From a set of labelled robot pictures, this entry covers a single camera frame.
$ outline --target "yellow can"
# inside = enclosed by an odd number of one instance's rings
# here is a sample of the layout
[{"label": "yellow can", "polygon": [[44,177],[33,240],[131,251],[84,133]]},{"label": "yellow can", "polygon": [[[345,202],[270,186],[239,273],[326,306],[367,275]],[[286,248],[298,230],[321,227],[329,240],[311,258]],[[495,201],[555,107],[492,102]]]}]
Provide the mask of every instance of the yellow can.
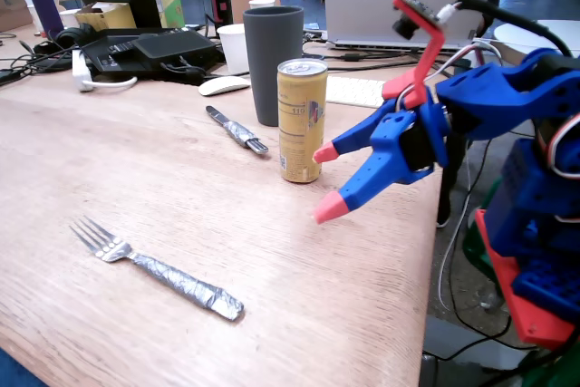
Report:
[{"label": "yellow can", "polygon": [[278,126],[282,177],[297,183],[318,179],[314,152],[324,141],[328,65],[293,59],[278,65]]}]

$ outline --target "red label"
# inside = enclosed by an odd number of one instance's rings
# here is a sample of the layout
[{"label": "red label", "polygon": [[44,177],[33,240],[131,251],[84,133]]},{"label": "red label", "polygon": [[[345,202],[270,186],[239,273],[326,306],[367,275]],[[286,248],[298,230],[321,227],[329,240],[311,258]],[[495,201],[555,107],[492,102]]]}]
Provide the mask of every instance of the red label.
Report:
[{"label": "red label", "polygon": [[223,17],[222,11],[227,10],[226,0],[211,0],[211,5],[214,9],[214,21],[216,23],[222,23],[226,17]]}]

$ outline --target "white paper cup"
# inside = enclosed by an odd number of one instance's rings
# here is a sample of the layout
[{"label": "white paper cup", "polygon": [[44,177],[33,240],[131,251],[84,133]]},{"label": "white paper cup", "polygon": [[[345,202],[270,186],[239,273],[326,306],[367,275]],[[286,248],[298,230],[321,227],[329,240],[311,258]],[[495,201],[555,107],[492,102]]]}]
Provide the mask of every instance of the white paper cup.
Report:
[{"label": "white paper cup", "polygon": [[238,74],[249,71],[244,25],[229,24],[228,26],[220,27],[217,33],[226,56],[229,73]]},{"label": "white paper cup", "polygon": [[268,6],[274,6],[276,0],[250,0],[250,9],[256,8],[266,8]]}]

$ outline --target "gray cup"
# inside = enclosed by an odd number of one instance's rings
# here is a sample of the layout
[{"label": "gray cup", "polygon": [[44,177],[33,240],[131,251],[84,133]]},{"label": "gray cup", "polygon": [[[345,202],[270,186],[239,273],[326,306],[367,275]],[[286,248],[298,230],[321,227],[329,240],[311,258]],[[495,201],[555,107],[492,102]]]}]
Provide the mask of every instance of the gray cup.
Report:
[{"label": "gray cup", "polygon": [[244,12],[247,60],[257,120],[278,125],[278,65],[302,57],[305,11],[300,6],[271,6]]}]

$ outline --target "can label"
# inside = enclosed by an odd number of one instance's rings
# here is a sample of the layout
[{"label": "can label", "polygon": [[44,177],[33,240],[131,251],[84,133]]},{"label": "can label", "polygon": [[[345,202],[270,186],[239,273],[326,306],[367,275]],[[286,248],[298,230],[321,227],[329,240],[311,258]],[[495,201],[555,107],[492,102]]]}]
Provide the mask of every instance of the can label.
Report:
[{"label": "can label", "polygon": [[327,76],[278,73],[280,168],[286,180],[308,183],[320,175],[313,155],[324,141]]}]

